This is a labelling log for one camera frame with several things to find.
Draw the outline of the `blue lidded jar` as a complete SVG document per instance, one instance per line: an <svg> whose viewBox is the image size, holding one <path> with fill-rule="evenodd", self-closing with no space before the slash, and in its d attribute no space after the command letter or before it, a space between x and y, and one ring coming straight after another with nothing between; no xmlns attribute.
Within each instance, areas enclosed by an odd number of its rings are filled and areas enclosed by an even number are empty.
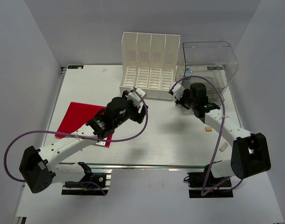
<svg viewBox="0 0 285 224"><path fill-rule="evenodd" d="M190 79L192 78L192 69L189 67L186 67L183 69L183 83L184 82L189 82Z"/></svg>

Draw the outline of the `clear acrylic storage box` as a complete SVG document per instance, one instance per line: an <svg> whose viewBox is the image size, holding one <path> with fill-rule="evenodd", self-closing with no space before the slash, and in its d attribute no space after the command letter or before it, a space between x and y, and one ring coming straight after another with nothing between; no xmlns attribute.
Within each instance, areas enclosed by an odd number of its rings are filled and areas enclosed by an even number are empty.
<svg viewBox="0 0 285 224"><path fill-rule="evenodd" d="M239 63L228 41L185 41L179 51L175 80L183 77L186 67L192 69L192 78L180 84L187 89L193 83L204 84L209 101L221 105L217 92L210 84L223 96L238 71Z"/></svg>

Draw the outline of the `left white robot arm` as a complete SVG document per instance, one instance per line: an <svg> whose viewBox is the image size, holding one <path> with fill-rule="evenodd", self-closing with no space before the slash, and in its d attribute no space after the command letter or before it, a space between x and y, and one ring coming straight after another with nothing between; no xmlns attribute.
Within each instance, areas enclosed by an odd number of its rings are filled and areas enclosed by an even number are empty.
<svg viewBox="0 0 285 224"><path fill-rule="evenodd" d="M19 171L32 193L39 193L53 183L66 183L70 187L101 188L102 178L94 177L91 168L84 162L62 164L76 152L105 141L116 128L127 120L138 124L148 121L148 107L144 102L146 93L139 88L124 91L115 97L106 108L75 132L66 135L39 149L28 147L23 154Z"/></svg>

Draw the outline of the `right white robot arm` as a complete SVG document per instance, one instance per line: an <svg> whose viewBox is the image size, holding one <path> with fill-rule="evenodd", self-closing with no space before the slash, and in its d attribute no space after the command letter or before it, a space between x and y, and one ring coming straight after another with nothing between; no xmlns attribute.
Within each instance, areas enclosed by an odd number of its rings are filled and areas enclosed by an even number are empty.
<svg viewBox="0 0 285 224"><path fill-rule="evenodd" d="M176 84L172 93L176 104L191 109L195 117L221 134L232 148L230 160L214 162L204 174L207 185L215 186L222 177L245 179L271 169L266 137L251 133L227 118L217 104L209 102L204 84L195 83L189 89Z"/></svg>

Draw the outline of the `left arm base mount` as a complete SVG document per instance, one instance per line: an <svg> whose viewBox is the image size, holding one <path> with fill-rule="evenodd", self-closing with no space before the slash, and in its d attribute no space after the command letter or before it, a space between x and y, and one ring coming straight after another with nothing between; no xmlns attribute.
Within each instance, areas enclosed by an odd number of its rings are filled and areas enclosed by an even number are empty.
<svg viewBox="0 0 285 224"><path fill-rule="evenodd" d="M92 169L84 162L78 162L80 177L63 184L62 195L70 196L105 196L108 193L111 171Z"/></svg>

